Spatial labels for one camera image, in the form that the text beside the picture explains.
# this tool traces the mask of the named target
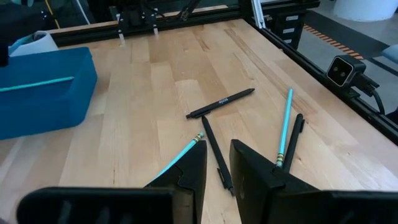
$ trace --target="blue plastic container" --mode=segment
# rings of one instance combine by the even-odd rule
[[[0,68],[0,88],[66,77],[74,79],[0,92],[0,139],[80,124],[97,81],[87,47],[10,58]]]

